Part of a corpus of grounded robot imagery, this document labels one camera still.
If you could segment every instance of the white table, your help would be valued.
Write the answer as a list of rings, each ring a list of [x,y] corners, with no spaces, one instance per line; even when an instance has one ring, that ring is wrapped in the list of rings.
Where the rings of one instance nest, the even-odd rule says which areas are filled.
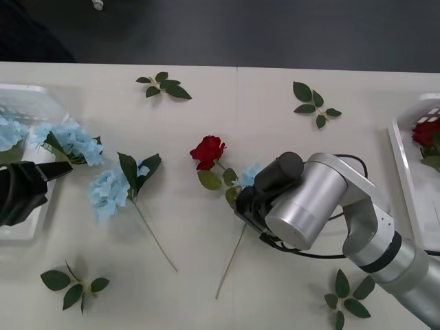
[[[135,80],[160,71],[182,81],[193,100],[147,100]],[[319,91],[342,117],[317,132],[311,118],[293,112],[300,104],[294,80]],[[438,92],[440,75],[0,63],[0,82],[50,88],[72,117],[101,135],[112,160],[116,151],[139,159],[160,153],[162,168],[138,204],[179,268],[174,273],[133,208],[107,225],[97,223],[87,185],[103,168],[76,168],[58,181],[38,243],[14,252],[14,260],[0,258],[4,329],[315,330],[333,329],[323,296],[332,290],[336,271],[343,269],[355,285],[364,274],[347,260],[277,252],[247,230],[215,300],[243,223],[221,193],[201,187],[188,153],[211,134],[226,143],[223,162],[238,171],[255,162],[266,165],[284,151],[304,159],[316,152],[357,155],[390,196],[397,229],[411,236],[386,125],[419,94]],[[311,251],[339,254],[346,234],[343,219],[332,221]],[[77,305],[61,311],[64,292],[49,291],[39,278],[64,259],[88,279],[111,280],[86,304],[84,316]],[[373,317],[345,313],[345,329],[427,329],[379,287],[364,304]]]

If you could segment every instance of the rose stem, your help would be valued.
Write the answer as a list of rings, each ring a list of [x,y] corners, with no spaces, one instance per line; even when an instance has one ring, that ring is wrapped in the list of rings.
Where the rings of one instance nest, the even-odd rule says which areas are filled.
[[[217,164],[223,171],[226,171],[226,167],[223,166],[218,159],[216,159],[214,163]]]
[[[177,272],[177,268],[176,266],[173,265],[173,263],[171,262],[171,260],[168,258],[168,256],[166,255],[164,249],[162,249],[162,246],[160,245],[159,241],[157,240],[156,236],[153,234],[153,231],[151,230],[150,226],[148,225],[148,223],[145,221],[144,216],[142,215],[142,213],[140,212],[138,206],[133,202],[133,205],[135,206],[137,213],[139,213],[140,217],[142,218],[142,220],[144,221],[144,223],[146,224],[146,227],[148,228],[148,230],[150,230],[150,233],[153,235],[153,238],[155,239],[157,245],[159,246],[159,249],[162,251],[162,253],[164,254],[166,260],[168,260],[168,262],[170,263],[170,265],[173,266],[174,270]]]
[[[235,256],[235,252],[237,252],[237,249],[239,248],[239,245],[240,245],[241,239],[243,238],[243,234],[245,233],[245,229],[246,229],[247,226],[248,226],[247,223],[245,223],[245,225],[243,226],[243,230],[241,231],[239,241],[236,243],[234,253],[232,253],[231,259],[229,260],[228,266],[226,267],[226,271],[224,272],[223,277],[221,278],[219,288],[217,289],[217,294],[215,295],[215,298],[216,298],[216,299],[219,298],[219,294],[220,294],[221,286],[223,285],[223,282],[224,282],[224,280],[225,280],[225,278],[226,278],[226,274],[228,273],[228,270],[229,270],[229,266],[231,266],[232,259],[233,259],[234,256]]]

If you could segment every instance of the white basket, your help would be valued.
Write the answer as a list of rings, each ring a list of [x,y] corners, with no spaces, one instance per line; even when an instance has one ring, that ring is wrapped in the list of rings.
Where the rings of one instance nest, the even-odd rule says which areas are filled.
[[[0,114],[28,125],[30,134],[32,128],[42,122],[57,124],[69,117],[68,111],[50,96],[46,88],[5,84],[0,84]],[[55,157],[50,152],[44,148],[35,149],[28,142],[29,139],[24,144],[23,160],[36,164],[54,161]],[[54,185],[55,180],[47,184],[47,202],[35,208],[24,222],[0,227],[0,245],[34,242],[43,226]]]
[[[413,128],[437,118],[440,94],[424,94],[388,126],[415,241],[434,251],[440,251],[440,173],[421,163],[423,157],[413,141]]]

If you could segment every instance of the leaf sprig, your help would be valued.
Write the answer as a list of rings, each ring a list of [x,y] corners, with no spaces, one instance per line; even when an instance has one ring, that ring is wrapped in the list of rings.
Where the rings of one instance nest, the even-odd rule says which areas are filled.
[[[41,280],[46,287],[52,291],[60,291],[65,289],[67,286],[69,286],[69,284],[74,282],[74,285],[72,285],[64,295],[63,311],[75,305],[81,298],[80,308],[81,314],[83,314],[86,293],[91,294],[93,297],[97,297],[98,292],[101,292],[103,289],[105,289],[110,281],[104,277],[99,277],[95,279],[90,286],[87,286],[87,284],[80,277],[75,275],[67,261],[66,266],[70,275],[73,277],[73,280],[66,273],[55,269],[42,273],[40,275]]]
[[[160,93],[167,93],[175,98],[182,98],[184,100],[192,99],[190,94],[180,86],[181,83],[179,81],[168,79],[168,72],[158,73],[155,79],[151,77],[139,77],[136,82],[151,84],[151,86],[146,89],[146,98],[156,96]]]
[[[342,305],[344,305],[347,311],[358,318],[371,317],[369,311],[359,300],[364,300],[374,290],[374,287],[374,280],[370,276],[367,276],[353,292],[353,296],[350,297],[349,280],[341,269],[338,270],[335,294],[326,294],[324,296],[327,305],[332,311],[336,312],[335,330],[342,330],[344,327],[345,319],[344,313],[341,311]]]
[[[329,121],[329,118],[335,118],[342,115],[342,112],[329,108],[326,111],[321,111],[324,105],[324,99],[317,91],[312,91],[309,86],[302,82],[294,81],[294,93],[299,101],[306,104],[300,105],[295,109],[296,113],[315,113],[318,112],[316,117],[316,126],[321,129]]]

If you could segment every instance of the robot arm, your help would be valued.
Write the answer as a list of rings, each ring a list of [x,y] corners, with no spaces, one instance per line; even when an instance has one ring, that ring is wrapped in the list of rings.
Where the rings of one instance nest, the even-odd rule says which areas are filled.
[[[257,175],[254,192],[264,190],[263,177],[273,177],[269,172],[278,172],[275,177],[280,177],[286,154],[275,161],[278,171],[267,170],[274,167],[272,163]],[[297,159],[289,157],[291,166],[301,167]],[[348,227],[342,253],[422,322],[440,329],[440,262],[395,231],[388,201],[377,187],[340,158],[324,153],[312,155],[303,170],[281,176],[286,174],[292,183],[278,190],[282,192],[264,207],[268,211],[263,231],[308,250],[336,206],[342,206]],[[252,198],[251,206],[258,193]],[[242,202],[237,199],[236,213],[254,228],[258,224],[264,227],[257,212],[242,212]]]

